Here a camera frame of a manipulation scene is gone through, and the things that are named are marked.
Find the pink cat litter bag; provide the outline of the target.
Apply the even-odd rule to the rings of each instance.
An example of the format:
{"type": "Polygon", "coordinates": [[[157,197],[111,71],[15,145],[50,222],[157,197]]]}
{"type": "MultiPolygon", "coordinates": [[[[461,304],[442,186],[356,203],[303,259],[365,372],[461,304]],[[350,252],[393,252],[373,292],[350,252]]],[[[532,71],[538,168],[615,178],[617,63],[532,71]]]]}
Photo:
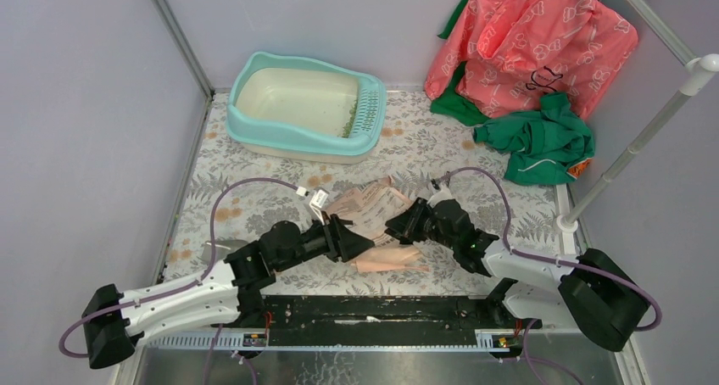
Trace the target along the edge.
{"type": "Polygon", "coordinates": [[[349,220],[350,231],[375,244],[351,261],[359,273],[429,271],[419,264],[422,254],[417,247],[401,244],[385,232],[385,222],[411,205],[410,199],[395,188],[394,179],[386,176],[346,191],[326,208],[328,214],[349,220]]]}

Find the teal litter box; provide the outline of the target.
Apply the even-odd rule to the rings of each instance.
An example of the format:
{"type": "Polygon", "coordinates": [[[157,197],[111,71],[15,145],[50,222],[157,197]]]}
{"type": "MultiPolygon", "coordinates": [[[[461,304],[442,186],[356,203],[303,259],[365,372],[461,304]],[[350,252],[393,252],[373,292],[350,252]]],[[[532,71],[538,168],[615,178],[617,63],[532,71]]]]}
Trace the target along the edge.
{"type": "Polygon", "coordinates": [[[386,109],[387,89],[373,75],[256,52],[231,88],[226,132],[254,153],[353,165],[377,145],[386,109]]]}

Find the grey litter scoop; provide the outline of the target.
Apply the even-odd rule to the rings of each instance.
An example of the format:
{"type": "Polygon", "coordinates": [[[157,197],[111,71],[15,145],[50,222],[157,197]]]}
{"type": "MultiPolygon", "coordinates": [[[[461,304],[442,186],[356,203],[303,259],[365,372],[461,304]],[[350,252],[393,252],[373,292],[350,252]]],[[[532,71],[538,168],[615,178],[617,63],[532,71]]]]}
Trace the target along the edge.
{"type": "Polygon", "coordinates": [[[236,252],[246,245],[248,245],[248,242],[242,239],[217,240],[215,242],[215,260],[212,260],[212,243],[211,241],[206,241],[203,245],[203,252],[200,255],[200,259],[206,265],[213,265],[218,260],[224,259],[227,255],[236,252]]]}

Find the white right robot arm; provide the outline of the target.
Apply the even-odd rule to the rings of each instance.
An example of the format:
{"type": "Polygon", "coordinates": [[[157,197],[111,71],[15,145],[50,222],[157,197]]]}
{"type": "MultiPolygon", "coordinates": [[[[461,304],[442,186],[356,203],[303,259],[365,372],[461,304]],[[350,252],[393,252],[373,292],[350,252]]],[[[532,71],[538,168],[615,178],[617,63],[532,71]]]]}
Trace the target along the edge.
{"type": "Polygon", "coordinates": [[[439,243],[464,270],[498,278],[486,305],[495,326],[507,327],[516,319],[527,325],[536,319],[576,328],[601,348],[618,352],[650,307],[628,287],[628,276],[598,249],[549,263],[535,253],[513,254],[498,236],[475,227],[454,199],[430,205],[418,198],[385,226],[401,243],[439,243]]]}

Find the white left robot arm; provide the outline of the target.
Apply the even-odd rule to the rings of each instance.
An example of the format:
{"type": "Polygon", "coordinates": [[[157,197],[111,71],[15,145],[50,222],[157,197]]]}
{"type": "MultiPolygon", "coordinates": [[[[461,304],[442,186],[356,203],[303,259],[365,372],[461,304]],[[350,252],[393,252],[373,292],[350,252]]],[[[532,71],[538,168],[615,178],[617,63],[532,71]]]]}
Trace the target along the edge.
{"type": "Polygon", "coordinates": [[[119,364],[137,346],[172,332],[235,321],[253,326],[263,315],[259,292],[276,282],[277,273],[320,256],[349,262],[374,246],[336,215],[313,221],[305,232],[285,220],[218,260],[208,275],[197,272],[123,293],[105,285],[82,313],[89,366],[119,364]]]}

